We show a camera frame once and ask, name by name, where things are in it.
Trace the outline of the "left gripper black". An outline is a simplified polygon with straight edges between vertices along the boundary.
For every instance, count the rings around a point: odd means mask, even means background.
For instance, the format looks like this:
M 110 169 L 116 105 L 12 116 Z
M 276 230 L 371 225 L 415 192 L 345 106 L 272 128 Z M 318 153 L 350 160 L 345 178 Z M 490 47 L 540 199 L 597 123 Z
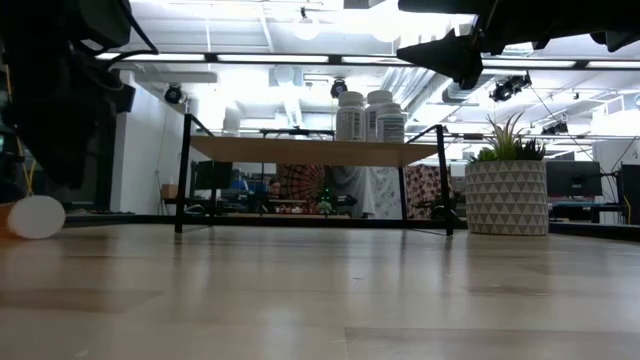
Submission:
M 51 181 L 78 189 L 89 143 L 103 124 L 132 110 L 136 90 L 87 56 L 7 56 L 12 99 L 3 122 L 15 129 Z

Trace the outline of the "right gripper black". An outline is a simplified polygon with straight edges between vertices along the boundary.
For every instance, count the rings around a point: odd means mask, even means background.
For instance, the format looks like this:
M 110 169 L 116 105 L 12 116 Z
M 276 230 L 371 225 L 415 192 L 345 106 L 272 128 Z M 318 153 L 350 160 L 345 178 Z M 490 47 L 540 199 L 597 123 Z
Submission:
M 470 33 L 451 30 L 440 40 L 397 50 L 397 58 L 451 78 L 461 89 L 472 89 L 483 71 L 481 53 L 502 53 L 511 44 L 534 42 L 543 48 L 552 38 L 575 36 L 590 26 L 571 8 L 549 1 L 523 0 L 399 0 L 412 13 L 474 15 Z

